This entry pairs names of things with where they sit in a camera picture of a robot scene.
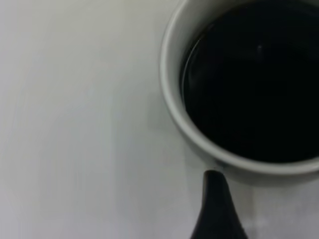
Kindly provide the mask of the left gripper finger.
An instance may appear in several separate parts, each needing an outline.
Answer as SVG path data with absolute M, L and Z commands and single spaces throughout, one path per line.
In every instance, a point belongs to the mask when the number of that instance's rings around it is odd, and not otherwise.
M 246 239 L 225 176 L 208 170 L 203 177 L 201 210 L 192 239 Z

